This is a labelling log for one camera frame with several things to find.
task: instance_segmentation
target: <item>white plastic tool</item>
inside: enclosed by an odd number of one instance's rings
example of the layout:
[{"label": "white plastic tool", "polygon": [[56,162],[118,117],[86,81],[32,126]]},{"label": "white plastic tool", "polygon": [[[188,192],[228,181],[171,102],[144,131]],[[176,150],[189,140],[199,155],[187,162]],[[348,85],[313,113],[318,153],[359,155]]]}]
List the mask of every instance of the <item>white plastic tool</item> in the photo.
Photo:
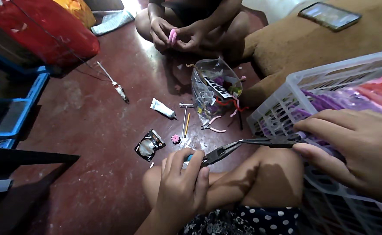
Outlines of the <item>white plastic tool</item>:
[{"label": "white plastic tool", "polygon": [[110,78],[110,80],[112,81],[112,84],[115,88],[115,90],[121,95],[121,97],[123,98],[124,102],[126,102],[127,104],[130,102],[129,101],[129,98],[127,98],[126,94],[124,93],[123,91],[123,88],[121,87],[120,84],[118,84],[116,81],[114,81],[110,74],[108,74],[108,72],[105,70],[105,68],[100,64],[100,62],[97,61],[97,64],[103,69],[103,71],[105,72],[105,74],[107,74],[107,76]]}]

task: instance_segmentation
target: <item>red floor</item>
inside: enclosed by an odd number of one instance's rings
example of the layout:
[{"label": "red floor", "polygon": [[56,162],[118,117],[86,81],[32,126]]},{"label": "red floor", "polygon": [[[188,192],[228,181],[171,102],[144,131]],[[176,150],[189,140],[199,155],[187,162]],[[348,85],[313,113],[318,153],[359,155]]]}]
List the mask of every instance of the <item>red floor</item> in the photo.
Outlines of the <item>red floor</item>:
[{"label": "red floor", "polygon": [[[132,234],[150,210],[141,187],[150,163],[133,150],[150,128],[166,141],[153,159],[156,165],[185,146],[207,153],[251,137],[245,122],[250,112],[243,115],[243,131],[237,115],[216,121],[214,126],[227,130],[218,134],[200,130],[197,114],[191,110],[187,138],[173,145],[170,136],[181,134],[184,115],[178,103],[191,102],[191,70],[177,66],[198,59],[161,55],[132,23],[100,37],[100,43],[100,54],[88,63],[99,69],[96,61],[100,61],[125,88],[130,104],[123,102],[106,77],[86,65],[62,79],[51,78],[38,102],[34,125],[17,148],[81,157],[61,175],[60,164],[19,167],[11,176],[13,188],[0,203],[0,234],[12,229],[19,234]],[[245,90],[259,78],[249,63],[241,66],[234,71],[247,76]],[[150,109],[153,98],[171,107],[178,121]],[[255,148],[242,146],[211,170],[230,170]]]}]

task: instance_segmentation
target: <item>white tube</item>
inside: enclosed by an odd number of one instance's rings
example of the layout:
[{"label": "white tube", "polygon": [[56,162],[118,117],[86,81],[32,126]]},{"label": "white tube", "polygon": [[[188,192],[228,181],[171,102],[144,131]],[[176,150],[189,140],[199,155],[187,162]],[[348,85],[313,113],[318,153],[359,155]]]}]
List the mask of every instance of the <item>white tube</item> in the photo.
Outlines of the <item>white tube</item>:
[{"label": "white tube", "polygon": [[175,112],[155,98],[152,100],[151,109],[161,112],[162,114],[166,115],[168,118],[176,119]]}]

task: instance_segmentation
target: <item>polka dot skirt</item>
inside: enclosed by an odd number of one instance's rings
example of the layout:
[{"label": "polka dot skirt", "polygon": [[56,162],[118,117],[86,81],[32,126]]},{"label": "polka dot skirt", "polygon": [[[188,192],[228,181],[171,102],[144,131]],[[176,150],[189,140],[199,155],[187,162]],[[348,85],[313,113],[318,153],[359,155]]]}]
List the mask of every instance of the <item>polka dot skirt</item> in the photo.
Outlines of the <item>polka dot skirt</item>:
[{"label": "polka dot skirt", "polygon": [[233,211],[215,210],[198,215],[178,234],[267,234],[288,235],[297,231],[298,208],[238,206]]}]

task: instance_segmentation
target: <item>person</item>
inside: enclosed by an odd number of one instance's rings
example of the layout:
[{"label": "person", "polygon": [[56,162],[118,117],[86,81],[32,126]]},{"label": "person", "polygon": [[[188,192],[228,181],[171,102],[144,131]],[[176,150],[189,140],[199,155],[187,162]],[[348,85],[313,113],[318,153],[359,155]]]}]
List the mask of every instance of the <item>person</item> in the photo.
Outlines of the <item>person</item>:
[{"label": "person", "polygon": [[[240,10],[242,0],[149,0],[136,15],[137,32],[163,52],[168,48],[208,58],[231,57],[244,48],[249,34],[249,16]],[[177,43],[169,42],[175,29]]]},{"label": "person", "polygon": [[[298,215],[294,207],[303,189],[303,166],[296,153],[340,183],[382,202],[382,114],[324,110],[294,129],[327,141],[346,163],[319,147],[297,143],[292,150],[261,147],[234,170],[209,173],[208,167],[200,169],[202,151],[179,150],[144,175],[152,211],[136,234],[293,233]],[[189,154],[194,156],[184,170],[183,158]],[[235,204],[233,209],[222,212],[230,204]]]}]

